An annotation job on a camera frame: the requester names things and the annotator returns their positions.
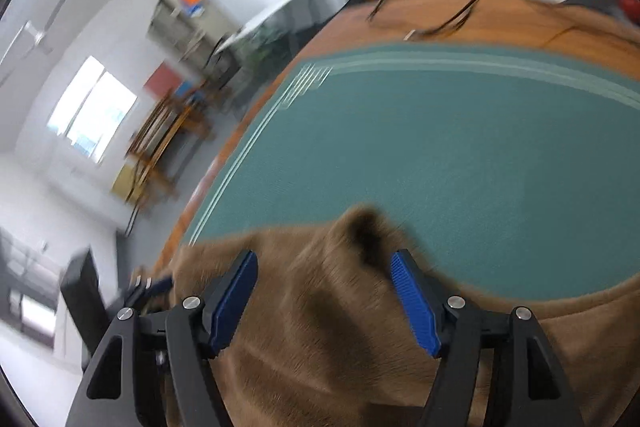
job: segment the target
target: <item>brown fabric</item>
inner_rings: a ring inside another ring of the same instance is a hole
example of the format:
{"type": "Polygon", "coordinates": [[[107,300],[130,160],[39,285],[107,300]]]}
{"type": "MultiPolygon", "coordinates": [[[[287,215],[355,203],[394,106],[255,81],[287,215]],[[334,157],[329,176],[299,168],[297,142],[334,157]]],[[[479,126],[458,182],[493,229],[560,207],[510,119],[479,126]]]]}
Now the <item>brown fabric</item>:
{"type": "MultiPolygon", "coordinates": [[[[402,230],[359,206],[324,225],[183,247],[168,267],[172,303],[200,293],[242,248],[258,254],[258,283],[231,346],[212,362],[236,427],[414,426],[437,362],[417,346],[389,278],[393,252],[418,253],[402,230]]],[[[424,254],[416,258],[426,269],[424,254]]],[[[457,291],[495,311],[523,304],[457,291]]],[[[586,424],[612,425],[640,385],[640,277],[594,295],[525,304],[554,344],[586,424]]],[[[481,423],[488,362],[472,425],[481,423]]],[[[170,390],[167,399],[176,422],[170,390]]]]}
{"type": "MultiPolygon", "coordinates": [[[[156,267],[161,269],[169,263],[216,175],[233,154],[251,121],[300,60],[385,42],[401,42],[413,29],[442,24],[468,1],[388,0],[370,23],[367,16],[376,5],[375,1],[339,13],[300,51],[242,119],[180,216],[156,267]]],[[[442,33],[425,41],[546,50],[580,58],[640,80],[640,48],[625,39],[640,42],[640,31],[587,8],[540,0],[480,0],[460,31],[442,33]]]]}

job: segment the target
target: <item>red object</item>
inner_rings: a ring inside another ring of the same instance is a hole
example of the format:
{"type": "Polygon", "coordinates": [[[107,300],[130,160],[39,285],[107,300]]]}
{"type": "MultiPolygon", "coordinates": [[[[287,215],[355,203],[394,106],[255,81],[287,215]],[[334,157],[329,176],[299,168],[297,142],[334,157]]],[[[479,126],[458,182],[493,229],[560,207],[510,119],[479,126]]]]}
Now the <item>red object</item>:
{"type": "Polygon", "coordinates": [[[618,0],[618,5],[631,21],[640,23],[640,0],[618,0]]]}
{"type": "Polygon", "coordinates": [[[160,100],[170,89],[178,89],[181,77],[164,62],[146,81],[145,89],[160,100]]]}

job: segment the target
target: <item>green tabletop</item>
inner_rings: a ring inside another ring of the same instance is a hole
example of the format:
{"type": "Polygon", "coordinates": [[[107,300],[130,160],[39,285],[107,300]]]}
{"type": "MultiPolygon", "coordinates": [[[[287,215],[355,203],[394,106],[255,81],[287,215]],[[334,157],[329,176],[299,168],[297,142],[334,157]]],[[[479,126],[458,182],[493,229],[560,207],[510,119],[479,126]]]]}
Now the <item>green tabletop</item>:
{"type": "Polygon", "coordinates": [[[578,296],[640,269],[640,86],[542,52],[400,44],[300,64],[186,241],[377,205],[440,270],[578,296]]]}

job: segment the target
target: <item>cable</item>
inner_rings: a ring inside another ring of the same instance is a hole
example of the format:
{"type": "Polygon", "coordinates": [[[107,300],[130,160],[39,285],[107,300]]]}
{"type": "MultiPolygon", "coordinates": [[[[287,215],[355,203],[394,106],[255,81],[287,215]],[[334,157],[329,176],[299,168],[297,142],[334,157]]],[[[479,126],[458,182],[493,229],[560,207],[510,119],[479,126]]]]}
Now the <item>cable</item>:
{"type": "MultiPolygon", "coordinates": [[[[376,6],[374,7],[374,9],[367,15],[367,21],[370,24],[374,23],[374,18],[380,12],[381,8],[383,7],[383,5],[384,5],[384,3],[386,1],[387,0],[379,0],[378,3],[376,4],[376,6]]],[[[443,33],[443,32],[447,32],[448,34],[453,34],[453,33],[457,32],[457,31],[459,31],[466,24],[466,22],[468,22],[468,20],[470,19],[471,15],[473,14],[474,7],[478,3],[478,1],[479,0],[469,0],[453,17],[449,18],[447,21],[443,22],[439,26],[434,26],[432,28],[424,28],[424,29],[413,29],[413,30],[409,31],[407,33],[407,35],[405,36],[404,40],[405,41],[409,41],[409,40],[412,40],[415,37],[433,37],[433,36],[436,36],[436,35],[438,35],[440,33],[443,33]]],[[[569,7],[569,6],[549,4],[549,3],[546,3],[546,2],[540,1],[540,0],[526,0],[526,1],[531,3],[535,7],[543,8],[547,13],[551,12],[551,14],[553,16],[555,16],[556,18],[560,18],[560,19],[564,20],[565,22],[568,22],[568,23],[571,24],[568,28],[564,28],[564,29],[560,30],[556,35],[551,37],[548,41],[544,42],[540,46],[542,48],[545,48],[546,46],[551,44],[551,42],[553,42],[557,38],[559,38],[562,35],[565,35],[565,34],[571,32],[571,31],[581,31],[581,32],[592,34],[592,35],[596,35],[596,36],[605,36],[605,37],[608,37],[608,38],[613,38],[613,39],[616,39],[616,40],[619,40],[619,41],[623,41],[623,42],[626,42],[627,44],[630,44],[633,47],[635,47],[635,48],[640,50],[640,41],[638,39],[636,39],[636,38],[625,37],[623,35],[619,35],[617,33],[610,32],[608,30],[604,30],[604,29],[601,29],[601,28],[593,28],[592,26],[583,24],[581,22],[576,21],[575,19],[573,19],[571,17],[567,17],[567,16],[559,13],[562,9],[564,9],[566,7],[569,7]]],[[[400,23],[398,23],[396,25],[393,25],[393,26],[384,25],[384,27],[397,28],[399,25],[400,25],[400,23]]]]}

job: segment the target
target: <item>wooden table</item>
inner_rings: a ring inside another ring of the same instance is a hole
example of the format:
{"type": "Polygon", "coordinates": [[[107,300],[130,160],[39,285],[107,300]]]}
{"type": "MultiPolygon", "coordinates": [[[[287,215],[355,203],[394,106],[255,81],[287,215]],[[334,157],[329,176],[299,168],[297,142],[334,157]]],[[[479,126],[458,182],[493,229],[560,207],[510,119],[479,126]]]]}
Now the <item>wooden table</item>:
{"type": "MultiPolygon", "coordinates": [[[[371,0],[336,16],[302,49],[245,115],[196,188],[154,269],[162,269],[171,260],[213,180],[249,124],[299,61],[376,43],[403,41],[413,29],[440,25],[468,1],[386,0],[374,21],[369,22],[367,16],[377,3],[377,0],[371,0]]],[[[581,58],[640,80],[640,32],[582,7],[539,0],[481,0],[461,30],[431,40],[544,49],[581,58]]]]}
{"type": "Polygon", "coordinates": [[[127,201],[134,193],[140,192],[136,205],[145,206],[151,198],[150,182],[160,185],[166,193],[176,195],[174,181],[158,168],[158,163],[182,129],[201,139],[212,136],[210,125],[198,103],[176,97],[170,90],[153,108],[127,150],[127,157],[136,161],[134,184],[127,201]]]}

